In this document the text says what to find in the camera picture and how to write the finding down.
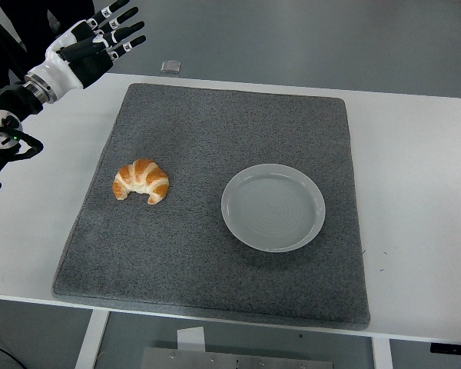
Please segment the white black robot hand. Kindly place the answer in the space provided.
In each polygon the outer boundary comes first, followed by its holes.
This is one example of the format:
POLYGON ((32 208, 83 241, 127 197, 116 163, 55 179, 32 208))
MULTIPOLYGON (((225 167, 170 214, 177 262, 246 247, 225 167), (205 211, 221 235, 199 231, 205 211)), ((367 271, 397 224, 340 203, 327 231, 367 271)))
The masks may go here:
POLYGON ((123 55, 145 42, 132 35, 143 21, 125 22, 138 13, 116 1, 88 19, 76 22, 46 49, 45 60, 25 76, 24 87, 42 102, 54 103, 73 89, 85 89, 108 72, 123 55))

